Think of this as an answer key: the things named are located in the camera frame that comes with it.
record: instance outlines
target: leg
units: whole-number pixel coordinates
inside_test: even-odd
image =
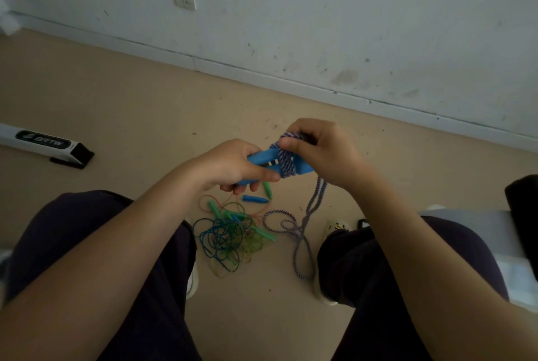
[[[13,250],[7,299],[13,299],[84,238],[132,203],[107,191],[63,194],[30,222]],[[196,243],[184,222],[155,262],[123,324],[99,359],[199,359],[184,320]]]
[[[455,222],[423,218],[508,299],[497,263],[478,235]],[[356,309],[333,360],[430,359],[370,228],[334,232],[323,243],[317,261],[324,295]]]

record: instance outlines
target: floor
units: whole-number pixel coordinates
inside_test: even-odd
[[[96,155],[77,170],[0,147],[0,246],[13,246],[58,194],[108,189],[137,198],[175,165],[223,140],[265,148],[302,116],[345,127],[417,210],[434,203],[504,209],[504,187],[538,172],[538,155],[529,152],[21,31],[0,37],[0,121],[81,141]],[[301,217],[314,184],[314,175],[281,181],[272,207]],[[189,213],[201,215],[198,208]],[[354,223],[361,212],[329,186],[307,231],[316,251],[331,218]],[[186,317],[205,359],[330,359],[352,310],[313,298],[293,273],[292,247],[279,237],[224,279],[198,251],[200,287]]]

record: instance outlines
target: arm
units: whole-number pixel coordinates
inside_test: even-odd
[[[231,140],[187,161],[69,251],[0,311],[3,358],[96,359],[202,189],[279,180],[246,160],[259,151]]]
[[[398,283],[413,324],[435,360],[538,359],[538,340],[512,306],[363,163],[334,123],[300,119],[281,139],[362,209]]]

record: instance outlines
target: brtw logo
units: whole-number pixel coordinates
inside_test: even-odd
[[[59,148],[61,150],[71,146],[71,141],[65,139],[59,139],[58,137],[51,137],[41,133],[35,133],[28,130],[21,130],[15,135],[16,139],[27,141],[29,143],[41,144],[43,146],[49,146]]]

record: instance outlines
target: hand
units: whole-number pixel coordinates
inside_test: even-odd
[[[279,181],[280,175],[264,167],[256,166],[246,158],[261,149],[246,141],[234,139],[225,141],[207,153],[194,159],[201,165],[206,188],[220,185],[223,191],[233,191],[235,195],[245,191],[246,186],[235,185],[241,180]],[[259,181],[250,184],[252,191],[258,190]]]
[[[299,154],[329,183],[349,188],[362,162],[347,133],[332,121],[317,119],[299,119],[287,131],[308,134],[317,145],[284,137],[279,140],[279,147]]]

